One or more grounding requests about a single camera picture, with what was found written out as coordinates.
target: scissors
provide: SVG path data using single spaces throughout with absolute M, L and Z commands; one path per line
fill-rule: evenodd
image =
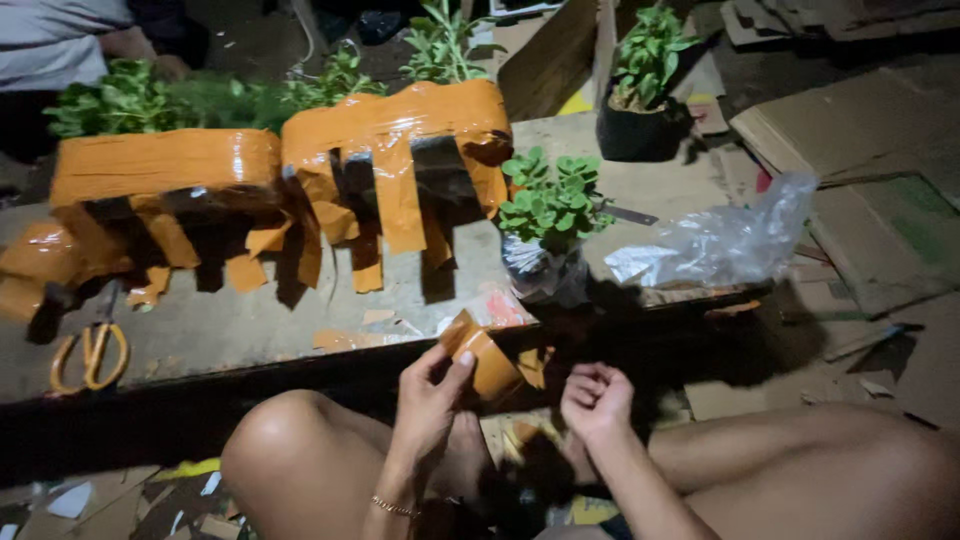
M 92 326 L 84 328 L 82 334 L 84 338 L 84 385 L 91 390 L 101 390 L 113 384 L 120 379 L 127 364 L 130 362 L 130 347 L 127 345 L 127 338 L 120 327 L 113 322 L 113 305 L 116 303 L 120 292 L 120 281 L 113 280 L 107 284 L 104 291 L 104 300 L 97 307 L 97 319 Z M 107 346 L 107 332 L 113 333 L 120 347 L 120 359 L 116 367 L 104 381 L 97 381 L 97 375 L 100 373 L 100 364 L 104 359 L 104 349 Z M 91 336 L 96 332 L 96 339 Z M 77 335 L 68 335 L 63 339 L 57 352 L 54 354 L 53 363 L 50 364 L 50 386 L 58 394 L 70 395 L 80 392 L 82 386 L 69 387 L 63 385 L 63 365 L 73 350 L 73 345 L 77 341 Z

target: bare leg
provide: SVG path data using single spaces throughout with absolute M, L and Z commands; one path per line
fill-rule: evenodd
M 224 481 L 266 538 L 355 538 L 392 434 L 317 392 L 286 392 L 255 407 L 234 431 L 223 452 Z M 428 489 L 475 502 L 489 461 L 476 415 L 459 413 Z
M 960 465 L 936 433 L 847 405 L 656 432 L 667 481 L 723 538 L 946 538 Z

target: black grow bag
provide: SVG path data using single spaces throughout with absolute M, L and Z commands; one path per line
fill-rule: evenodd
M 607 84 L 607 93 L 597 114 L 596 135 L 603 159 L 670 161 L 676 157 L 680 141 L 693 126 L 686 106 L 668 97 L 656 110 L 643 113 L 613 110 L 610 96 L 614 84 L 614 79 Z

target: orange scissors handle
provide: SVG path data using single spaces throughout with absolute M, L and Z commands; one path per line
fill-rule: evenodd
M 120 347 L 120 359 L 116 367 L 110 373 L 106 380 L 97 381 L 97 375 L 100 373 L 100 364 L 104 359 L 104 349 L 107 346 L 107 332 L 113 333 L 116 337 L 117 345 Z M 100 390 L 110 386 L 120 379 L 123 372 L 130 363 L 130 347 L 127 344 L 127 337 L 124 336 L 120 327 L 115 324 L 103 324 L 97 327 L 97 338 L 91 346 L 90 327 L 84 328 L 84 383 L 91 390 Z M 73 350 L 73 345 L 77 341 L 76 335 L 69 335 L 60 343 L 60 347 L 54 354 L 53 362 L 50 364 L 50 386 L 58 394 L 71 395 L 80 392 L 82 386 L 66 386 L 63 384 L 63 366 Z

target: bracelet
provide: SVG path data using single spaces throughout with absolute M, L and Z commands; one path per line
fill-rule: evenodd
M 386 502 L 383 501 L 383 499 L 380 499 L 380 498 L 377 497 L 376 495 L 374 495 L 373 497 L 371 497 L 370 500 L 371 500 L 372 503 L 374 503 L 374 504 L 376 504 L 377 506 L 383 508 L 384 510 L 387 510 L 388 512 L 393 512 L 393 513 L 395 513 L 395 514 L 400 514 L 401 516 L 406 516 L 406 517 L 408 517 L 408 518 L 413 519 L 413 518 L 416 518 L 417 516 L 420 515 L 419 512 L 415 512 L 415 511 L 413 511 L 413 510 L 408 510 L 407 508 L 404 508 L 403 506 L 397 506 L 396 504 L 386 503 Z

